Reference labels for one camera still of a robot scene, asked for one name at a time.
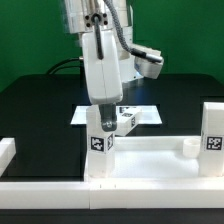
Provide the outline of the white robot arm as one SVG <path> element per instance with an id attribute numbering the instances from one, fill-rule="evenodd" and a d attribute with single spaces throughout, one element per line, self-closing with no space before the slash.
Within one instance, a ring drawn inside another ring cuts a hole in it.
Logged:
<path id="1" fill-rule="evenodd" d="M 124 69 L 142 76 L 159 76 L 161 52 L 127 39 L 130 24 L 127 0 L 63 0 L 69 32 L 79 36 L 90 102 L 98 107 L 104 131 L 117 129 L 116 104 L 123 98 Z"/>

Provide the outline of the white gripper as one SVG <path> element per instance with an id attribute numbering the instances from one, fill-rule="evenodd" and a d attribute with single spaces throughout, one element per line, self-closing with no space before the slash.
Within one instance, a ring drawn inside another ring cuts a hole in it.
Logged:
<path id="1" fill-rule="evenodd" d="M 117 128 L 116 105 L 123 98 L 116 41 L 111 30 L 101 32 L 104 58 L 96 52 L 96 38 L 93 32 L 82 35 L 82 50 L 87 90 L 92 104 L 99 106 L 103 130 Z"/>

